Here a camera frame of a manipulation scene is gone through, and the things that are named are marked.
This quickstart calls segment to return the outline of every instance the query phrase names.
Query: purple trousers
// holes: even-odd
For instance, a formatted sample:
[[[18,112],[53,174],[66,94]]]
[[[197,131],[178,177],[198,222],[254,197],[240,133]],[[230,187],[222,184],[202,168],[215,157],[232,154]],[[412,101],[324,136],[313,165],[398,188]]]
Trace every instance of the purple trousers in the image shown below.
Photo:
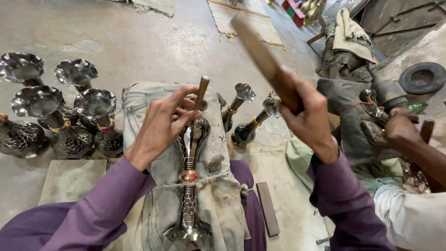
[[[240,184],[253,187],[252,173],[244,161],[231,160],[231,172]],[[266,235],[262,208],[256,193],[249,191],[248,194],[241,198],[251,236],[251,239],[245,240],[244,249],[264,251]],[[74,204],[76,202],[46,204],[20,213],[0,230],[0,239],[8,242],[2,246],[16,247],[15,250],[21,251],[40,250],[62,224]]]

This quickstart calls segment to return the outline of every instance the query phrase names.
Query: purple sleeve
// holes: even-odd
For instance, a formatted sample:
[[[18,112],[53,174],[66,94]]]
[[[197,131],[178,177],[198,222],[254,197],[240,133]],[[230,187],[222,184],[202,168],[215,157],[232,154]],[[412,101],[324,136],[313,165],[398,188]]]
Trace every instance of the purple sleeve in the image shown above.
[[[85,198],[70,209],[41,250],[102,250],[125,233],[124,218],[155,186],[150,174],[138,171],[122,157]]]
[[[373,198],[359,184],[342,152],[331,164],[313,155],[308,176],[314,182],[310,202],[336,225],[332,250],[395,250],[375,214]]]

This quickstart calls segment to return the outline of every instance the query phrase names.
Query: rubber tire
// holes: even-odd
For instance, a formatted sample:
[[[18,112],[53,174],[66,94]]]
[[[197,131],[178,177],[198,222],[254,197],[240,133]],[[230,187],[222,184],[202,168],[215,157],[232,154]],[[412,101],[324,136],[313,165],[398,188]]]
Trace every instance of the rubber tire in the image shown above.
[[[434,78],[427,85],[416,85],[411,81],[412,75],[417,71],[430,71]],[[417,63],[404,70],[400,76],[400,85],[403,90],[410,94],[423,95],[440,90],[446,81],[446,70],[438,63]]]

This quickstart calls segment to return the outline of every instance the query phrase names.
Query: green cloth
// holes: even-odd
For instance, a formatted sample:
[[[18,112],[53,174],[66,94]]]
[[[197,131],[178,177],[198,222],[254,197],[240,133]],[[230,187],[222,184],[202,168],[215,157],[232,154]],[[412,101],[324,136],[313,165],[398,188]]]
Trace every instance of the green cloth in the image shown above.
[[[306,171],[310,166],[314,151],[294,136],[287,145],[286,159],[294,174],[302,183],[313,191],[313,182]],[[376,163],[359,164],[352,167],[359,182],[374,196],[378,188],[384,184],[403,187],[403,168],[398,158],[382,160]]]

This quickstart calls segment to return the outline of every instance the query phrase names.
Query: man's arm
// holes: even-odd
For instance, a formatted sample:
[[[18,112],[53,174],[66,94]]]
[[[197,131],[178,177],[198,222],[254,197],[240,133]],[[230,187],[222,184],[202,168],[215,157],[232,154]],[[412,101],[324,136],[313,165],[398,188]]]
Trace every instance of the man's arm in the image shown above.
[[[94,188],[75,204],[41,249],[102,250],[127,227],[124,218],[136,201],[156,186],[150,174],[119,159]]]
[[[418,164],[433,192],[446,192],[446,155],[426,144],[405,109],[390,112],[385,136],[390,147]]]
[[[281,107],[288,127],[314,150],[307,174],[314,182],[311,203],[335,223],[330,240],[333,250],[395,250],[387,240],[386,227],[375,214],[373,199],[348,166],[331,138],[327,99],[305,79],[287,72],[305,111],[294,116]]]
[[[125,233],[124,218],[135,202],[156,186],[147,166],[172,144],[186,123],[202,115],[177,108],[194,107],[195,103],[186,99],[191,93],[197,94],[198,87],[183,86],[169,98],[150,103],[138,137],[124,157],[70,209],[41,250],[102,250]],[[174,114],[179,118],[172,122]]]
[[[311,204],[336,225],[330,239],[332,250],[395,250],[375,214],[373,198],[359,184],[342,152],[330,164],[313,155],[307,174],[314,182]]]

